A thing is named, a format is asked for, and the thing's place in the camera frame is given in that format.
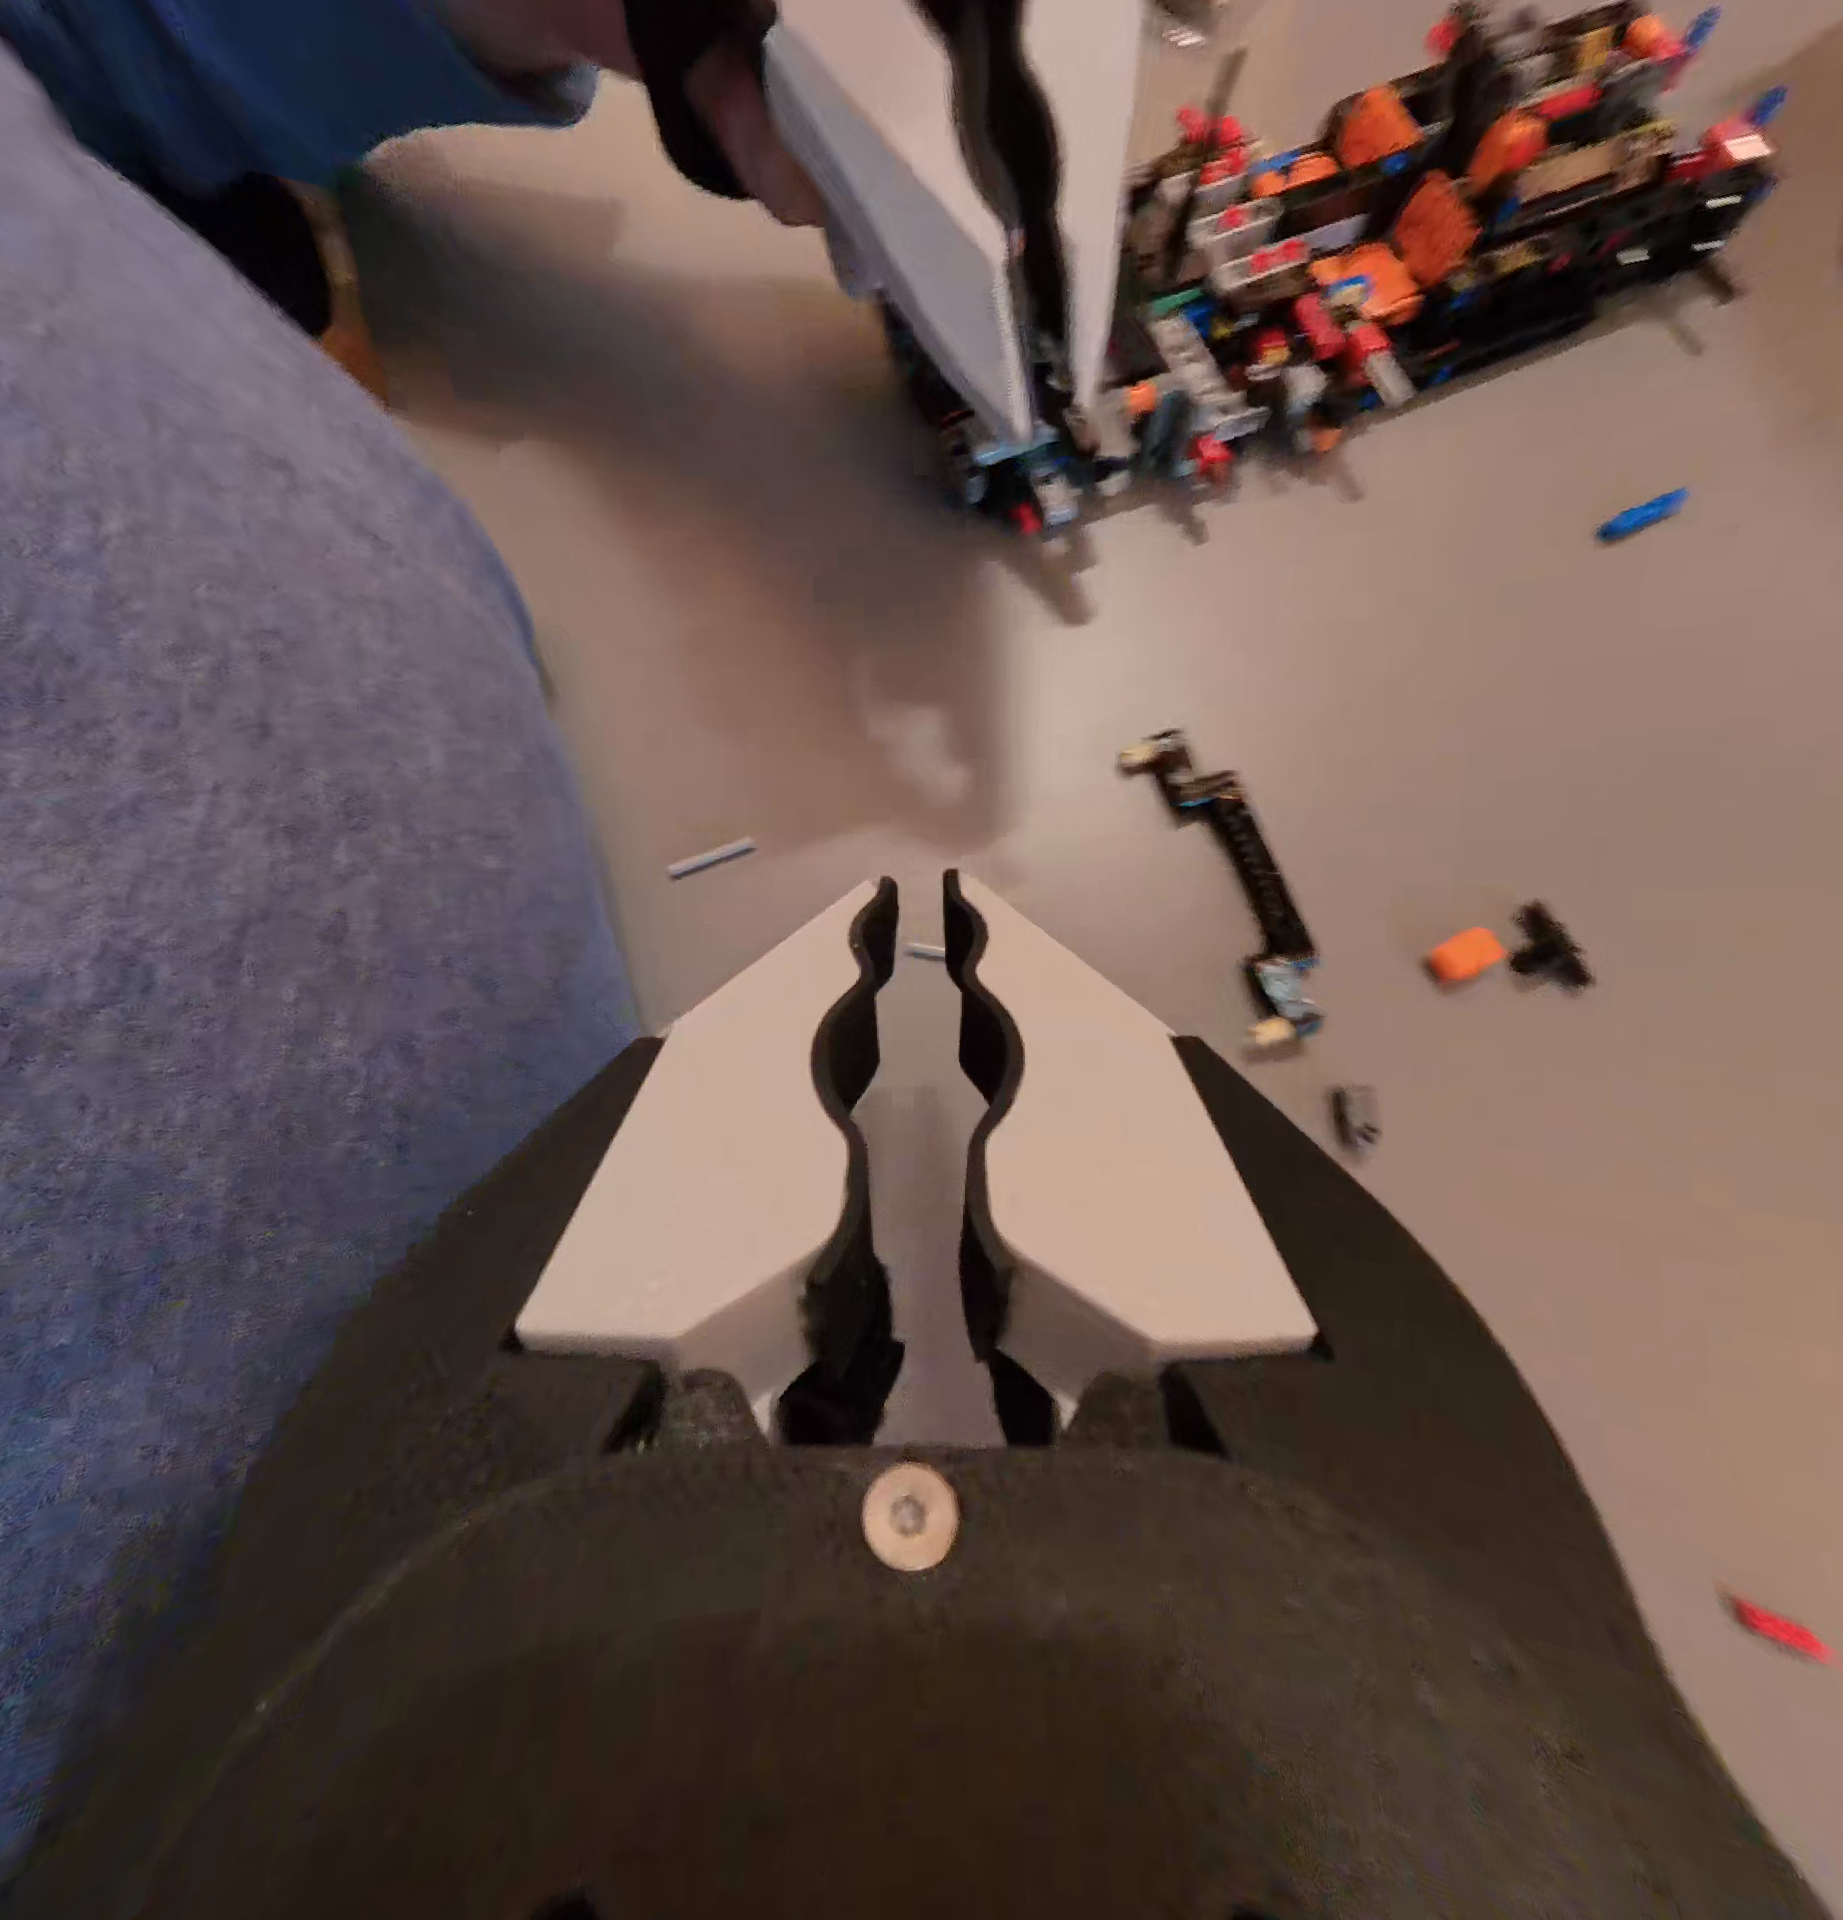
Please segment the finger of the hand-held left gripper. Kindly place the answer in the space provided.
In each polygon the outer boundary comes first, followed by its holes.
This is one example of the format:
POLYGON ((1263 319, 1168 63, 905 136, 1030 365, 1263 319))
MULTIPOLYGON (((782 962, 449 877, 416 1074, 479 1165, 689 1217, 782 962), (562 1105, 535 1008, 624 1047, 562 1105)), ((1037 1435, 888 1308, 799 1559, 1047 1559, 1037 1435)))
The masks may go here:
POLYGON ((1030 132, 1015 163, 1030 311, 1081 408, 1101 392, 1123 246, 1123 165, 1144 52, 1143 4, 1025 4, 1030 132))
POLYGON ((1003 223, 957 111, 957 49, 924 5, 778 4, 764 36, 774 121, 880 297, 994 437, 1033 426, 1003 223))

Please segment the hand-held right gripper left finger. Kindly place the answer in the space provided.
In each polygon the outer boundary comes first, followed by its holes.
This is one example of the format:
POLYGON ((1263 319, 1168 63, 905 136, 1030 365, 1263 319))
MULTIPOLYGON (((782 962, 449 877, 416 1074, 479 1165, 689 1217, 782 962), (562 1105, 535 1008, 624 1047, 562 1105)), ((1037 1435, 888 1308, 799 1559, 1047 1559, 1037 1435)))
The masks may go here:
POLYGON ((900 887, 857 884, 670 1025, 517 1314, 530 1356, 845 1374, 885 1301, 857 1106, 900 887))

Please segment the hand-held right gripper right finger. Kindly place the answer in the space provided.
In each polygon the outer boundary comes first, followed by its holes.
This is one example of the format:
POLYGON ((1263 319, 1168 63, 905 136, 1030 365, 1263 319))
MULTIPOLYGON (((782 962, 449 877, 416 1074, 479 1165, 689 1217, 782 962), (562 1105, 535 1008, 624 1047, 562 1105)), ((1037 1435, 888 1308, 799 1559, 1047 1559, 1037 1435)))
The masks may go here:
POLYGON ((975 1356, 1030 1382, 1304 1356, 1317 1322, 1177 1033, 989 884, 941 877, 975 1356))

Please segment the black orange lego model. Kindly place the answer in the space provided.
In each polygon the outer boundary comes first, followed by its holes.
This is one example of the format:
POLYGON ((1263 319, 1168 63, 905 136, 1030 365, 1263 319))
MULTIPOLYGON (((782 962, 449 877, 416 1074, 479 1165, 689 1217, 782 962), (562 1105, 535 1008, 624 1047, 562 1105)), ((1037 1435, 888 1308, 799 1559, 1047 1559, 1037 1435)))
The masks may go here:
POLYGON ((1731 293, 1723 255, 1778 184, 1788 91, 1685 136, 1663 102, 1717 22, 1449 5, 1424 69, 1341 97, 1281 153, 1226 111, 1230 56, 1123 178, 1090 401, 1077 352, 1030 333, 1033 424, 982 424, 965 376, 877 302, 947 497, 1033 540, 1113 493, 1224 493, 1255 446, 1331 458, 1357 422, 1556 346, 1633 291, 1702 274, 1731 293))

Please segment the person's left forearm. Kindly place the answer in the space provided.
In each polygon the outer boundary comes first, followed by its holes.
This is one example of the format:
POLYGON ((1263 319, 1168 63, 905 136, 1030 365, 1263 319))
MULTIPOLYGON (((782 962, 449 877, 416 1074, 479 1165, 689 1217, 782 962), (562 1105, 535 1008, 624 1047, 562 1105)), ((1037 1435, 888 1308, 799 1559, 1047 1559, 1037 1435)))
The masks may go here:
POLYGON ((432 4, 0 4, 0 46, 72 138, 138 184, 331 184, 433 128, 565 128, 577 57, 498 63, 432 4))

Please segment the black lego beam assembly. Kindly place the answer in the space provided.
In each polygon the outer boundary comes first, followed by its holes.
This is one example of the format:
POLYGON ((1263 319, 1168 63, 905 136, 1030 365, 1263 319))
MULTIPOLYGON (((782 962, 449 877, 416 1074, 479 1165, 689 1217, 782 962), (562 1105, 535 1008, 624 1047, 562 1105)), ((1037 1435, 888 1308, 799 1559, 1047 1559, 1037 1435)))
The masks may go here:
POLYGON ((1115 769, 1123 778, 1153 781, 1173 820, 1204 826, 1238 880, 1259 931, 1259 947, 1242 965, 1256 1008, 1247 1049, 1281 1054, 1301 1047, 1322 1025, 1322 1009, 1311 998, 1317 944, 1281 877, 1238 775, 1199 769, 1178 731, 1151 734, 1127 747, 1115 757, 1115 769))

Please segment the small black lego connector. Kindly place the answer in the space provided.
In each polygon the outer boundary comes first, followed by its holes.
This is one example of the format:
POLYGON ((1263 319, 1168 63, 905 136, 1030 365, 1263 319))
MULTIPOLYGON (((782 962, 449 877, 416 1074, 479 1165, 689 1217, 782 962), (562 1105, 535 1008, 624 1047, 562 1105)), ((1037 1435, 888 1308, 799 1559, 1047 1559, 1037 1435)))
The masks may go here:
POLYGON ((1539 900, 1530 900, 1515 907, 1513 922, 1519 926, 1519 944, 1509 956, 1513 975, 1545 987, 1560 987, 1570 995, 1581 995, 1595 987, 1595 973, 1585 961, 1585 952, 1568 926, 1545 907, 1539 900))

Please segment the red lego pin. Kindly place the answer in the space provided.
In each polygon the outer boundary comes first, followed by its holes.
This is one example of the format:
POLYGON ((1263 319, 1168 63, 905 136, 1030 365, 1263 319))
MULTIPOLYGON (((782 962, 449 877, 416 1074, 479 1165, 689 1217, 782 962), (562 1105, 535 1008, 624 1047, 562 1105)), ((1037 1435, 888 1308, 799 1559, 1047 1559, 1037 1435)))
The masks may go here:
POLYGON ((1815 1666, 1837 1663, 1834 1648, 1826 1645, 1811 1628, 1807 1628, 1795 1616, 1779 1614, 1773 1606, 1762 1606, 1731 1590, 1723 1593, 1723 1605, 1726 1605, 1727 1619, 1732 1619, 1744 1633, 1753 1636, 1760 1643, 1779 1648, 1783 1653, 1790 1653, 1815 1666))

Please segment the person's left hand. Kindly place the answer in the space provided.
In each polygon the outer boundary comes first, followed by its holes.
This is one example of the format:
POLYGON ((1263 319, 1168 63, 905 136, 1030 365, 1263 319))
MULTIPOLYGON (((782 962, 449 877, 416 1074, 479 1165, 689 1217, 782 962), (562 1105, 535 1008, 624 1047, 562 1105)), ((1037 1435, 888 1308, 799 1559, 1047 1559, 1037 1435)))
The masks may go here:
POLYGON ((604 76, 646 97, 670 165, 694 189, 753 203, 786 227, 824 205, 765 106, 760 52, 774 5, 447 4, 462 49, 530 108, 579 115, 604 76))

